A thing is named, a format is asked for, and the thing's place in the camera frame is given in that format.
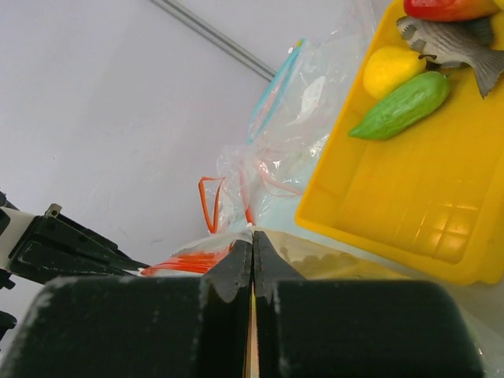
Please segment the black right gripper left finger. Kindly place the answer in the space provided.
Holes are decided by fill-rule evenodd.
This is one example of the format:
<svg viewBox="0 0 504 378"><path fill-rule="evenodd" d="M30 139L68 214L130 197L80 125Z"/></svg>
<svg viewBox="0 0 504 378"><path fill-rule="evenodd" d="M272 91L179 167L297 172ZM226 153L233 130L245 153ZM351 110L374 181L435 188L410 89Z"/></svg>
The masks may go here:
<svg viewBox="0 0 504 378"><path fill-rule="evenodd" d="M245 377L252 246L203 276L58 278L32 302L4 377Z"/></svg>

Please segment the clear small orange-zipper bag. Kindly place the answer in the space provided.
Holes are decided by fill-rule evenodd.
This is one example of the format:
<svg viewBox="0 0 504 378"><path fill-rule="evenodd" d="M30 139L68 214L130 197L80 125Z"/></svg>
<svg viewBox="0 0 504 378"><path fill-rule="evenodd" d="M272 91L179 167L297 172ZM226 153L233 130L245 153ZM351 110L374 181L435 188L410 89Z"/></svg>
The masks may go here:
<svg viewBox="0 0 504 378"><path fill-rule="evenodd" d="M217 175L198 182L202 213L209 233L259 225L281 199L298 199L302 189L281 180L265 152L249 145L226 146L217 159Z"/></svg>

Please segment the red toy mango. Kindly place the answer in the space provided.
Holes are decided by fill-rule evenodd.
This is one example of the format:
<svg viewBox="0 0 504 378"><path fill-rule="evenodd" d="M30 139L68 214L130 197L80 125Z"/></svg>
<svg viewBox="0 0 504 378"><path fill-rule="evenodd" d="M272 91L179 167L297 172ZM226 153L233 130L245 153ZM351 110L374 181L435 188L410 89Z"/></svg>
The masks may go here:
<svg viewBox="0 0 504 378"><path fill-rule="evenodd" d="M488 17L500 8L483 0L404 0L406 15L430 21L455 22Z"/></svg>

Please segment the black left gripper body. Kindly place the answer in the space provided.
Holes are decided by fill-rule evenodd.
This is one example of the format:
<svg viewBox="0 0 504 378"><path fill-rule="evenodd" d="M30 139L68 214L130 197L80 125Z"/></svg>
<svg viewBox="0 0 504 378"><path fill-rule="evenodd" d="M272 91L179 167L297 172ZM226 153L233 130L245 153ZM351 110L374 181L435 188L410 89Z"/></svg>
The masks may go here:
<svg viewBox="0 0 504 378"><path fill-rule="evenodd" d="M35 215L21 212L7 196L1 192L1 289L12 290L15 283L9 265L11 253L22 240Z"/></svg>

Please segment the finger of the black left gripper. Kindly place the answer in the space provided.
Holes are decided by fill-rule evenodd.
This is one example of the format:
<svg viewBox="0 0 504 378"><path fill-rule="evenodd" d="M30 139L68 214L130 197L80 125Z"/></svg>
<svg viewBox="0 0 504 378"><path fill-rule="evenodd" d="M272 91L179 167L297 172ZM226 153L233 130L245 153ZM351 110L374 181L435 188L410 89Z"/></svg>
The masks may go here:
<svg viewBox="0 0 504 378"><path fill-rule="evenodd" d="M67 276L129 276L148 265L70 220L52 204L43 215L7 204L7 272L45 284Z"/></svg>

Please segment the yellow plastic bin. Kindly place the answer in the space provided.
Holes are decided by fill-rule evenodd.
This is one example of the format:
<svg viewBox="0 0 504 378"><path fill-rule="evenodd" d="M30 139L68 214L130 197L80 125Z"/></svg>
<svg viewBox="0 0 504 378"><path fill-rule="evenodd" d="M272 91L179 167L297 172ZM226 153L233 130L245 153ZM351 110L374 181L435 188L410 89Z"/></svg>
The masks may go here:
<svg viewBox="0 0 504 378"><path fill-rule="evenodd" d="M349 137L375 100L357 76L295 214L297 225L458 285L503 275L503 86L471 69L386 141Z"/></svg>

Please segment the clear blue-zipper zip bag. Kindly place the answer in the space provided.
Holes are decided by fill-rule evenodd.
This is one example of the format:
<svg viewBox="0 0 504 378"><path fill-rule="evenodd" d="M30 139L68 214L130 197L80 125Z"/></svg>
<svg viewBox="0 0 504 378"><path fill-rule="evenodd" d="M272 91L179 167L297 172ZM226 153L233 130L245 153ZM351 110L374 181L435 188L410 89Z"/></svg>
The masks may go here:
<svg viewBox="0 0 504 378"><path fill-rule="evenodd" d="M260 160L315 158L350 90L369 39L301 39L262 95L247 143Z"/></svg>

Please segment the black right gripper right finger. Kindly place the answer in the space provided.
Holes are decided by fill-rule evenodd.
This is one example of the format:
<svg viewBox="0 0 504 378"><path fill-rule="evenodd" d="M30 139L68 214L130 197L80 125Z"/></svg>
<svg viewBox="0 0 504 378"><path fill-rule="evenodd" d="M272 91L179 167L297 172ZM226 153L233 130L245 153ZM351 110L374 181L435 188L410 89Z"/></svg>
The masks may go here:
<svg viewBox="0 0 504 378"><path fill-rule="evenodd" d="M425 280L309 280L253 238L261 377L482 377L456 302Z"/></svg>

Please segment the green toy vegetable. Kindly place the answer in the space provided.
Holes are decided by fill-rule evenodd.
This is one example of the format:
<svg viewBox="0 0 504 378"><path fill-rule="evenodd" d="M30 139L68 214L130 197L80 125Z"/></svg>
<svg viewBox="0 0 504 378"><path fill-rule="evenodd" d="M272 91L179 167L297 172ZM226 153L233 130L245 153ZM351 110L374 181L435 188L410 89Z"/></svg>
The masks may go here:
<svg viewBox="0 0 504 378"><path fill-rule="evenodd" d="M447 76L434 71L422 73L376 103L348 135L375 141L393 138L433 114L449 93Z"/></svg>

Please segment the grey toy fish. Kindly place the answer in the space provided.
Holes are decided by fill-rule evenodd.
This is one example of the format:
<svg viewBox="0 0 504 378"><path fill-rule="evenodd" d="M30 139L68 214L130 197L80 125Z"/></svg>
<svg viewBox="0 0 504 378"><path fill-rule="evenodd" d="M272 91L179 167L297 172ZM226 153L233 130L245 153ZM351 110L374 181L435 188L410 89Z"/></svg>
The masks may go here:
<svg viewBox="0 0 504 378"><path fill-rule="evenodd" d="M409 48L420 54L420 59L443 69L470 66L482 98L494 89L503 73L503 52L481 44L460 24L403 16L397 19L396 27Z"/></svg>

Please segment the clear orange-zipper zip bag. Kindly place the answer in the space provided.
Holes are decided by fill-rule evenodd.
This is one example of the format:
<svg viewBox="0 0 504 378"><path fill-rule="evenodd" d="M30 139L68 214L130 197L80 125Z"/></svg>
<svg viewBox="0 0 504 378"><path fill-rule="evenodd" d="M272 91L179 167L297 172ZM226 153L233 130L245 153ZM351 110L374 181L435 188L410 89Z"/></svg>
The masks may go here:
<svg viewBox="0 0 504 378"><path fill-rule="evenodd" d="M237 242L252 240L252 229L210 235L184 246L167 260L141 270L142 276L195 276L207 273L228 255ZM265 230L276 252L304 277L316 279L422 279L424 274L353 252L337 242L306 239L286 232ZM488 377L503 375L503 284L444 283L465 318Z"/></svg>

